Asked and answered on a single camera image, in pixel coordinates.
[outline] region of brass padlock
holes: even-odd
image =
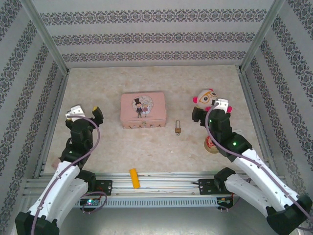
[[[177,136],[179,136],[180,133],[181,133],[180,121],[179,120],[176,120],[176,122],[175,122],[175,133],[176,133]]]

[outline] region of yellow sponge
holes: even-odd
[[[133,183],[133,187],[134,188],[140,188],[140,183],[138,180],[138,176],[137,176],[137,171],[136,169],[131,169],[130,171],[131,174],[131,179],[132,179],[132,183]]]

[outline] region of bride and groom illustration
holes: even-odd
[[[149,114],[149,112],[150,112],[149,105],[147,103],[141,104],[139,98],[134,99],[134,101],[135,101],[135,105],[137,107],[137,110],[136,110],[137,118],[139,118],[139,117],[141,118],[142,117],[141,114],[144,114],[145,118],[146,118],[147,114]]]

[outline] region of patterned wallpaper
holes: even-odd
[[[239,65],[273,0],[34,0],[69,68]]]
[[[18,0],[0,0],[0,234],[33,177],[63,76]]]
[[[310,1],[286,1],[246,70],[279,175],[286,176],[291,188],[311,198],[312,15]]]

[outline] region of stuffed doll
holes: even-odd
[[[200,92],[198,96],[193,97],[194,103],[198,105],[199,108],[209,111],[212,107],[212,101],[217,98],[216,93],[213,89],[207,89]],[[227,112],[230,113],[232,107],[229,106]]]

